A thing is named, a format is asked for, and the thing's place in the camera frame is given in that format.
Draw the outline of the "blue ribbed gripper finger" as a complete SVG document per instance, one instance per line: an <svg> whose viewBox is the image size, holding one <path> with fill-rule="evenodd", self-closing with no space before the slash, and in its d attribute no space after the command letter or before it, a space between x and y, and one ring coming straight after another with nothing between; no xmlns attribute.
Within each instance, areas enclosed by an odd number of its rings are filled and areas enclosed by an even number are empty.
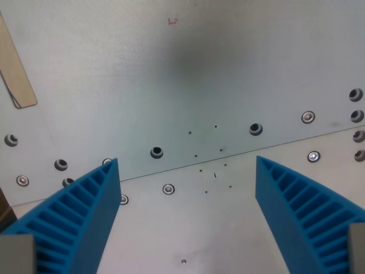
<svg viewBox="0 0 365 274"><path fill-rule="evenodd" d="M113 159L42 201L3 235L34 237L37 273L96 273L120 202Z"/></svg>
<svg viewBox="0 0 365 274"><path fill-rule="evenodd" d="M261 156L255 198L290 273L349 273L347 231L364 222L364 209Z"/></svg>

